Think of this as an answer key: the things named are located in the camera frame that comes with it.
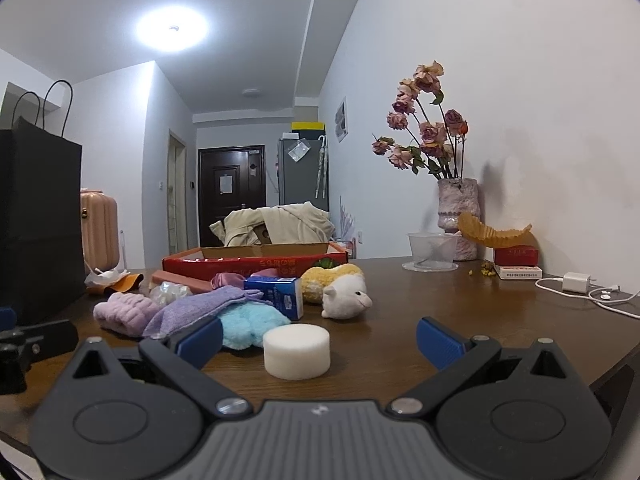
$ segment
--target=vase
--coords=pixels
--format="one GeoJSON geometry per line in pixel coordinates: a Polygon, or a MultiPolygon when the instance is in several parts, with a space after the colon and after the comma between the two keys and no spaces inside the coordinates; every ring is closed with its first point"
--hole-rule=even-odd
{"type": "MultiPolygon", "coordinates": [[[[458,216],[469,211],[480,216],[478,181],[474,178],[442,178],[438,181],[438,227],[446,233],[458,232],[458,216]]],[[[478,246],[460,237],[456,247],[457,262],[468,262],[478,257],[478,246]]]]}

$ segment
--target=light blue plush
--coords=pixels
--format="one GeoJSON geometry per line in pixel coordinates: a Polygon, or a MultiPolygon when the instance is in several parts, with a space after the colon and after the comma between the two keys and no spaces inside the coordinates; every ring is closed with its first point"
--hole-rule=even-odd
{"type": "Polygon", "coordinates": [[[251,345],[262,347],[264,334],[272,328],[291,323],[275,307],[257,301],[229,307],[219,318],[222,322],[222,344],[232,350],[244,350],[251,345]]]}

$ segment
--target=blue gripper pad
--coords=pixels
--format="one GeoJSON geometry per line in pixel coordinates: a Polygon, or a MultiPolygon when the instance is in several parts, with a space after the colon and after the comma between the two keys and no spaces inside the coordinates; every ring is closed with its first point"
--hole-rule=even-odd
{"type": "Polygon", "coordinates": [[[15,328],[17,322],[18,317],[15,315],[14,309],[9,307],[0,308],[0,332],[15,328]]]}
{"type": "Polygon", "coordinates": [[[188,333],[175,346],[175,353],[198,370],[222,348],[222,322],[213,317],[188,333]]]}
{"type": "Polygon", "coordinates": [[[423,317],[415,331],[418,350],[438,370],[460,359],[466,352],[468,340],[448,330],[431,317],[423,317]]]}

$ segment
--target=blue box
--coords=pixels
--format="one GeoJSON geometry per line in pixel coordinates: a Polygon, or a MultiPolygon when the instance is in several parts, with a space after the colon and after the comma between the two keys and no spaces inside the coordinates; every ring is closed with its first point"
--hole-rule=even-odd
{"type": "Polygon", "coordinates": [[[292,321],[299,320],[303,315],[300,278],[250,276],[244,280],[244,290],[263,291],[263,299],[271,301],[275,308],[292,321]]]}

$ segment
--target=wooden table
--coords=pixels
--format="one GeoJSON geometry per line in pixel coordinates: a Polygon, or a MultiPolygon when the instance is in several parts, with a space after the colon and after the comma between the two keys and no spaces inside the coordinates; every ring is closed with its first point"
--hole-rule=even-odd
{"type": "MultiPolygon", "coordinates": [[[[332,364],[324,376],[300,382],[271,377],[262,366],[261,349],[220,352],[205,372],[255,406],[265,398],[375,398],[384,405],[435,373],[416,348],[415,327],[422,316],[433,316],[463,336],[487,334],[504,346],[525,347],[540,336],[551,337],[594,389],[638,350],[640,321],[544,292],[532,282],[487,278],[479,272],[480,262],[463,264],[455,272],[423,274],[404,270],[406,260],[357,262],[374,303],[364,318],[326,320],[320,308],[305,308],[304,322],[331,333],[332,364]]],[[[112,346],[135,344],[97,326],[92,317],[96,302],[83,298],[56,318],[72,320],[81,340],[101,335],[112,346]]],[[[0,431],[28,441],[28,423],[69,357],[35,364],[27,374],[25,393],[0,397],[0,431]]]]}

